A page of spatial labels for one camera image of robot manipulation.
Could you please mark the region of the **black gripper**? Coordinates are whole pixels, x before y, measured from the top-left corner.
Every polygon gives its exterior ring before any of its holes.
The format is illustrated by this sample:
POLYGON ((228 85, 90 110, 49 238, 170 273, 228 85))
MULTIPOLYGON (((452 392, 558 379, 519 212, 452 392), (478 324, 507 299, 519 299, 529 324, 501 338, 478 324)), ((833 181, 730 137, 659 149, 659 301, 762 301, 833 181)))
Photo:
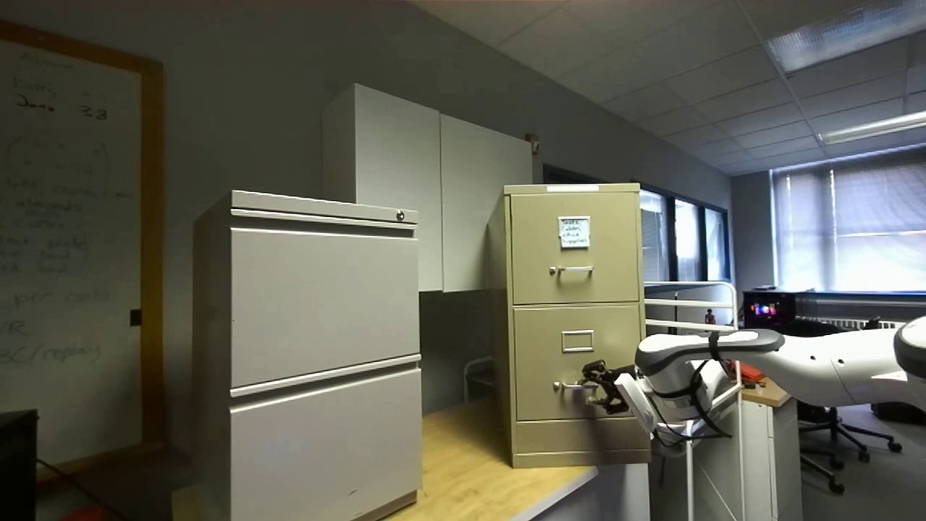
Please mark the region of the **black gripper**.
POLYGON ((640 425, 655 425, 656 411, 643 392, 643 379, 630 369, 606 369, 603 359, 582 366, 582 382, 603 382, 606 393, 598 388, 582 392, 582 406, 606 414, 621 414, 630 411, 640 425))

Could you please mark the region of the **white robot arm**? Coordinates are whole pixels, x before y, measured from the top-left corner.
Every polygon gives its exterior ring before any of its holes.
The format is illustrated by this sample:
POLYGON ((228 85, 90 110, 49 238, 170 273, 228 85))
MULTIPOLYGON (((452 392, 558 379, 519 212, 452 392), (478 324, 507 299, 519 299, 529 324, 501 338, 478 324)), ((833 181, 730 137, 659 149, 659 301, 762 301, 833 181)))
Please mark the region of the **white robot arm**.
POLYGON ((926 408, 926 318, 896 330, 788 337, 768 327, 655 334, 626 369, 587 363, 582 385, 607 414, 630 411, 662 450, 724 437, 726 363, 749 366, 807 406, 902 403, 926 408))

